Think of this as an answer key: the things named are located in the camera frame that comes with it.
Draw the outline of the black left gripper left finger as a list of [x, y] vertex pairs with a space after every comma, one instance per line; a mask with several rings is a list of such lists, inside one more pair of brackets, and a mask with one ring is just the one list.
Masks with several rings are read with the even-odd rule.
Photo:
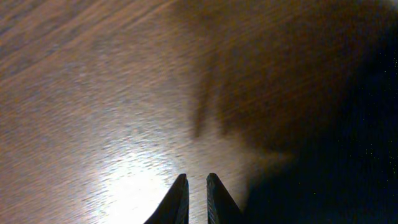
[[155, 212], [144, 224], [188, 224], [189, 184], [186, 174], [180, 174], [165, 194]]

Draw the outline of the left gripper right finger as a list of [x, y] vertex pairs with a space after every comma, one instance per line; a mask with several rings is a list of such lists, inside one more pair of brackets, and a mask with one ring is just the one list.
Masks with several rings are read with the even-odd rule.
[[243, 214], [215, 173], [206, 178], [208, 224], [240, 224]]

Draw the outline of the black trousers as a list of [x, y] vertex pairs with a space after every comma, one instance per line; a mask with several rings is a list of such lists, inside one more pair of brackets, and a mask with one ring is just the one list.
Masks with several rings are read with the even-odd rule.
[[253, 187], [244, 223], [397, 222], [397, 28], [360, 69], [340, 120]]

